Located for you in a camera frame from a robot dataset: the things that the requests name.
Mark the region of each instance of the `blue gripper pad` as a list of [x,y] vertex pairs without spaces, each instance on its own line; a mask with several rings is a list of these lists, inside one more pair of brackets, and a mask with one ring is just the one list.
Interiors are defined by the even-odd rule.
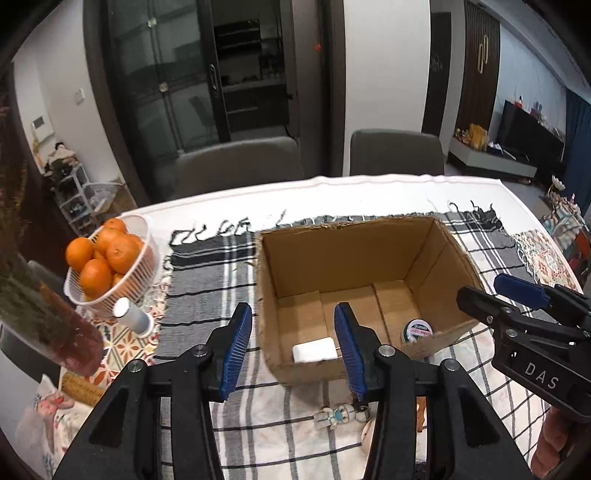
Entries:
[[550,305],[550,299],[541,286],[520,278],[500,273],[495,278],[494,286],[498,294],[531,309],[539,310]]
[[234,333],[232,344],[227,351],[222,367],[222,382],[220,385],[220,394],[224,400],[236,389],[238,375],[242,369],[244,355],[251,337],[252,331],[252,309],[246,305],[239,320],[238,327]]
[[357,395],[358,399],[363,400],[367,394],[367,385],[365,385],[363,376],[363,360],[340,304],[335,307],[335,332],[339,340],[345,370],[347,370],[349,388]]

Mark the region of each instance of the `wooden door panel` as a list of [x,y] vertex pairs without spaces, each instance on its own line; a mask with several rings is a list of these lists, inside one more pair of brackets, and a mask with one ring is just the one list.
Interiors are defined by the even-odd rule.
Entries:
[[[496,19],[473,3],[466,2],[465,11],[466,54],[456,128],[464,130],[476,124],[488,130],[499,77],[501,28]],[[488,38],[487,63],[481,62],[486,54],[485,35]]]

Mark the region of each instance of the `orange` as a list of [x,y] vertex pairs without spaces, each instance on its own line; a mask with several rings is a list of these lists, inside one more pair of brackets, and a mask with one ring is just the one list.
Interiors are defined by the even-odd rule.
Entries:
[[95,249],[95,254],[93,255],[92,258],[98,258],[99,260],[106,261],[105,256],[102,253],[100,253],[97,249]]
[[111,289],[111,269],[105,260],[94,258],[80,273],[80,288],[89,300],[96,300]]
[[105,223],[103,223],[105,228],[114,228],[115,230],[120,231],[121,233],[127,233],[127,227],[125,226],[125,222],[120,218],[109,218]]
[[128,235],[119,235],[109,245],[105,257],[117,273],[127,273],[138,255],[139,248],[135,241]]
[[99,236],[96,238],[95,248],[105,256],[107,249],[111,242],[118,236],[123,235],[120,230],[115,228],[103,227],[99,232]]
[[113,275],[113,283],[111,286],[114,287],[115,285],[117,285],[123,277],[123,273],[116,273],[115,275]]
[[139,251],[141,252],[144,247],[144,243],[142,242],[142,239],[132,233],[128,233],[127,236],[130,237],[136,243],[136,245],[139,247]]
[[66,262],[77,272],[82,271],[95,253],[95,247],[87,238],[81,236],[72,240],[66,247]]
[[123,279],[124,275],[122,273],[116,273],[115,275],[113,275],[113,284],[112,287],[119,287],[117,289],[117,293],[119,295],[123,295],[123,296],[128,296],[129,295],[129,285],[127,282],[124,282],[123,284],[121,283],[121,280]]

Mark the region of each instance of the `vase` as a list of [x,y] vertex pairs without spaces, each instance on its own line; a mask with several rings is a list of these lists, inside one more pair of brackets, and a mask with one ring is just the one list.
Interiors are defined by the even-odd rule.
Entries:
[[89,377],[100,366],[100,332],[26,264],[1,285],[0,318],[28,346],[75,374]]

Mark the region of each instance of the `blue curtain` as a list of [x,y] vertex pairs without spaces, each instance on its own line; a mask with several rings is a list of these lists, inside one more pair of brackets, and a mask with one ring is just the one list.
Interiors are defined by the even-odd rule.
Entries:
[[591,105],[571,90],[566,90],[566,171],[563,195],[571,198],[584,215],[591,205]]

